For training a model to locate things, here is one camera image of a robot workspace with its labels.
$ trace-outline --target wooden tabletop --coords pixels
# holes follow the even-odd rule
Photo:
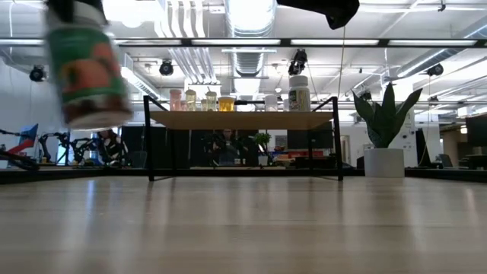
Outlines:
[[[151,118],[169,129],[315,129],[329,122],[331,112],[204,112],[151,111]]]

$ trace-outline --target snake plant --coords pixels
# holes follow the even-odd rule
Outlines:
[[[404,124],[409,110],[418,102],[422,89],[412,92],[408,98],[396,105],[392,83],[387,85],[382,105],[372,105],[354,93],[355,109],[367,123],[368,137],[375,148],[388,148]]]

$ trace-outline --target white planter pot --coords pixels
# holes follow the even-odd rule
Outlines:
[[[267,157],[267,156],[259,156],[259,165],[261,165],[263,167],[267,167],[268,160],[269,160],[269,157]]]
[[[366,177],[404,178],[404,152],[402,149],[366,149],[364,165]]]

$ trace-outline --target ceiling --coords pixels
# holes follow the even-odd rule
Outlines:
[[[41,37],[44,32],[42,23],[42,10],[40,4],[26,2],[29,5],[21,4],[21,0],[12,4],[10,1],[0,0],[0,37]],[[293,8],[279,7],[275,16],[274,37],[313,37],[313,38],[451,38],[456,33],[467,28],[476,21],[487,15],[487,1],[485,0],[447,0],[450,8],[475,10],[458,11],[449,10],[422,11],[415,9],[437,8],[439,0],[424,0],[416,5],[412,12],[405,12],[410,8],[414,0],[361,0],[361,10],[349,22],[346,29],[330,30],[326,18],[321,14],[310,11],[302,11]],[[222,13],[210,12],[223,7],[222,0],[206,0],[203,2],[204,26],[207,37],[226,37],[225,15]],[[384,9],[384,12],[377,12],[377,9]],[[134,14],[147,11],[134,11]],[[118,38],[127,37],[158,37],[154,32],[152,21],[144,22],[140,27],[128,28],[119,21],[112,21],[108,29]],[[29,68],[37,63],[46,63],[44,52],[40,48],[0,48],[4,58],[10,60],[19,67]],[[175,72],[170,77],[162,77],[158,67],[162,59],[170,59],[171,55],[167,48],[124,48],[135,61],[135,70],[156,88],[183,88],[184,74],[175,65]],[[259,92],[261,94],[273,94],[276,88],[288,89],[287,67],[289,59],[294,55],[295,48],[278,48],[276,53],[267,54],[264,76],[269,77],[261,81]],[[342,96],[340,100],[347,100],[350,91],[358,83],[365,80],[371,73],[385,72],[385,68],[394,68],[411,62],[413,59],[426,53],[427,49],[307,49],[308,63],[310,68],[304,74],[312,78],[310,89],[312,94],[329,94]],[[229,94],[233,90],[231,76],[230,56],[222,53],[221,48],[210,48],[212,64],[218,80],[221,82],[221,92]],[[487,74],[487,62],[481,62],[468,70],[452,75],[459,68],[464,67],[487,56],[484,49],[468,49],[462,53],[442,62],[445,73],[440,81],[429,83],[425,75],[416,75],[406,80],[415,88],[424,85],[426,92],[423,92],[422,100],[428,98],[428,94],[442,91],[447,88],[462,85],[474,78]],[[343,65],[342,77],[338,77],[340,65]],[[380,96],[380,85],[376,88],[374,96]],[[462,100],[472,94],[487,94],[487,82],[475,89],[462,91],[460,94],[452,94],[445,100]]]

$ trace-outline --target potted plant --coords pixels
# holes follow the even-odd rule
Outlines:
[[[271,140],[271,135],[269,133],[257,133],[253,140],[259,146],[259,165],[265,167],[269,164],[267,144]]]
[[[412,92],[400,105],[396,105],[394,88],[387,85],[382,105],[372,105],[354,93],[355,109],[367,123],[368,137],[374,149],[364,152],[365,176],[404,177],[404,152],[389,148],[404,124],[409,110],[418,102],[422,89]]]

